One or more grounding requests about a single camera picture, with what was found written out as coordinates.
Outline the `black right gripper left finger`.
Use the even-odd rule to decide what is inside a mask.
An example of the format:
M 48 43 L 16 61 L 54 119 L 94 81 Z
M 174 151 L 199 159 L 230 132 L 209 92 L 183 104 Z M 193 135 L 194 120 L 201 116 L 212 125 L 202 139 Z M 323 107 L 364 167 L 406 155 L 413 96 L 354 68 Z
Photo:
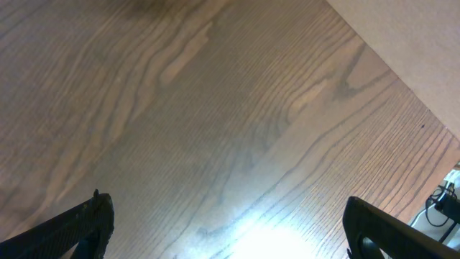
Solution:
M 114 207 L 109 194 L 93 197 L 36 227 L 1 243 L 3 259 L 103 258 L 114 231 Z

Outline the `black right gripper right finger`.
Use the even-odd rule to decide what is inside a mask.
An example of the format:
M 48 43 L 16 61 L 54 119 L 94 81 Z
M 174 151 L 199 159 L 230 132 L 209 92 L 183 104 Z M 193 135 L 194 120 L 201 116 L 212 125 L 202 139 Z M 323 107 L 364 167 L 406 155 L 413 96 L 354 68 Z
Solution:
M 351 259 L 459 259 L 459 252 L 392 217 L 366 201 L 348 198 L 342 219 Z

